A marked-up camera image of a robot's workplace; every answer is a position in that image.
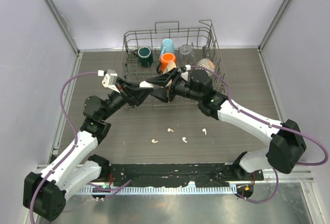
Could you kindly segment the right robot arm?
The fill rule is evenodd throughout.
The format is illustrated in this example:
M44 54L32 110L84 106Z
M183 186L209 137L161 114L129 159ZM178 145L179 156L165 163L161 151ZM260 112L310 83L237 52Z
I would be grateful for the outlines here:
M267 145L259 151L242 152L230 165L231 177L245 180L257 170L271 168L290 174L306 150L296 122L272 120L238 105L214 90L212 78L203 69L182 72L174 68L139 86L151 88L152 96L165 103L177 95L195 100L204 115L239 127Z

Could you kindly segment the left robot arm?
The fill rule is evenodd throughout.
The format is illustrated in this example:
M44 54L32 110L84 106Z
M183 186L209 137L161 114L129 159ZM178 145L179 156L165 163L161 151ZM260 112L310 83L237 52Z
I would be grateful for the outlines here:
M121 107L139 106L154 90L146 81L129 83L117 78L110 82L105 75L102 84L112 93L107 99L92 95L84 102L85 120L67 148L39 173L31 172L24 180L23 205L34 214L48 221L55 220L64 210L69 199L92 180L105 182L110 175L109 160L93 155L81 167L78 164L107 136L110 123L106 122Z

